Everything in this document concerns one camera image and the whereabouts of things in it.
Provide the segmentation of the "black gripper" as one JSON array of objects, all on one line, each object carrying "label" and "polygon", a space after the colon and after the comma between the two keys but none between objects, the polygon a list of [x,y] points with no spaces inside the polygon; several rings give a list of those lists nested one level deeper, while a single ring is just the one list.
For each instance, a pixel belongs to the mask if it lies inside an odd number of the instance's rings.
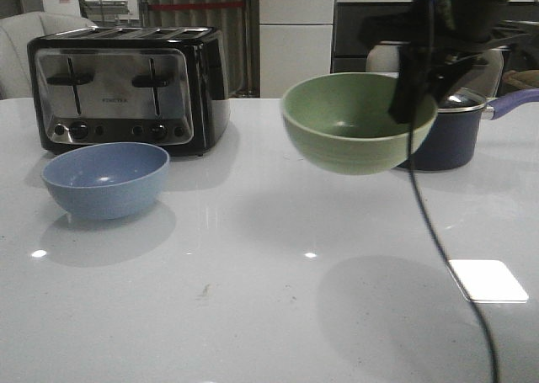
[{"label": "black gripper", "polygon": [[[429,124],[434,118],[434,100],[443,102],[487,67],[488,62],[476,54],[531,41],[525,25],[503,19],[509,1],[413,0],[402,13],[363,20],[358,38],[365,46],[388,43],[401,47],[388,109],[395,123]],[[430,67],[431,56],[443,54],[458,55]]]}]

